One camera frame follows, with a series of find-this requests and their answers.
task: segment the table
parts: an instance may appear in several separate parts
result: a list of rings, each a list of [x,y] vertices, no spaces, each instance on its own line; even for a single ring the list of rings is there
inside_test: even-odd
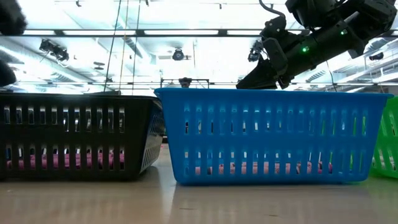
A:
[[[183,187],[165,147],[137,182],[3,182],[0,220],[23,223],[398,223],[398,180]]]

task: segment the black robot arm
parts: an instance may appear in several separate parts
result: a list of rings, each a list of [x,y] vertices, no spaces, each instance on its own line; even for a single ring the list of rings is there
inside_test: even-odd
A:
[[[391,28],[397,14],[394,3],[395,0],[288,0],[285,5],[289,12],[312,33],[286,31],[284,16],[266,22],[261,37],[268,58],[260,56],[257,67],[236,88],[276,89],[276,82],[286,88],[294,76],[345,51],[353,58],[362,55],[369,40]]]
[[[2,35],[20,35],[26,28],[25,16],[16,0],[0,0],[0,32]],[[16,82],[8,64],[0,60],[0,87]]]

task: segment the pink object inside basket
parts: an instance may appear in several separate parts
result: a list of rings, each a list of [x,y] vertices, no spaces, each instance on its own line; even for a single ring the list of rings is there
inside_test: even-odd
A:
[[[81,155],[76,154],[75,156],[76,156],[76,169],[80,169],[81,168],[81,159],[80,159]],[[120,154],[119,161],[120,161],[120,169],[124,169],[124,154]],[[30,155],[30,168],[31,169],[36,168],[35,163],[36,163],[35,156]],[[114,155],[110,154],[109,155],[109,168],[113,169],[113,165],[114,165]],[[92,155],[90,153],[88,153],[87,154],[87,168],[91,169],[92,166],[93,166]],[[8,169],[12,168],[12,161],[7,161],[7,167],[8,167]],[[19,159],[18,167],[20,170],[24,169],[24,160],[23,159]],[[58,169],[58,167],[59,167],[58,154],[53,155],[53,167],[54,167],[54,169]],[[103,168],[103,154],[102,153],[98,153],[98,167],[99,167],[99,169]],[[47,169],[47,155],[42,156],[42,168]],[[66,169],[70,168],[69,154],[65,154],[65,168]]]
[[[323,168],[322,162],[319,162],[318,163],[318,173],[319,174],[322,173],[322,168]],[[241,171],[241,173],[242,174],[246,174],[247,169],[248,169],[248,167],[247,167],[246,163],[243,162],[242,163],[242,171]],[[229,170],[230,170],[231,174],[235,173],[235,164],[233,162],[230,164]],[[300,170],[301,170],[301,163],[298,163],[296,165],[296,167],[295,167],[296,174],[299,174]],[[308,174],[311,173],[311,170],[312,170],[312,163],[311,162],[307,162],[307,173]],[[280,164],[279,163],[275,163],[275,171],[274,172],[275,172],[275,174],[279,174],[279,172],[280,172]],[[328,173],[331,174],[331,172],[332,172],[332,165],[329,164]],[[213,168],[212,167],[208,167],[207,168],[207,174],[211,175],[212,173],[213,173]],[[218,167],[218,173],[219,174],[224,174],[224,165],[223,164],[221,164]],[[253,162],[252,173],[253,174],[257,174],[258,173],[258,164],[257,164],[257,162]],[[264,162],[264,174],[268,174],[268,173],[269,173],[269,163],[268,162]],[[286,174],[290,173],[290,164],[289,163],[287,163],[285,165],[285,173]],[[200,167],[196,167],[195,168],[195,174],[196,175],[200,175]]]

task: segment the green basket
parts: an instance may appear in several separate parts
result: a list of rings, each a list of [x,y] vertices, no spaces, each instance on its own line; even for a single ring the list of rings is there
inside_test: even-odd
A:
[[[381,118],[371,172],[398,178],[398,96],[387,101]]]

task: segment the plastic basket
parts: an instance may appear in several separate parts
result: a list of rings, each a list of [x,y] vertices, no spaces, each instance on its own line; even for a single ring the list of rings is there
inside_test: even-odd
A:
[[[177,182],[206,185],[365,180],[382,110],[392,96],[174,88],[155,93],[165,108]]]
[[[159,156],[159,99],[0,95],[0,178],[132,180]]]
[[[389,99],[384,108],[371,171],[398,178],[398,97]]]

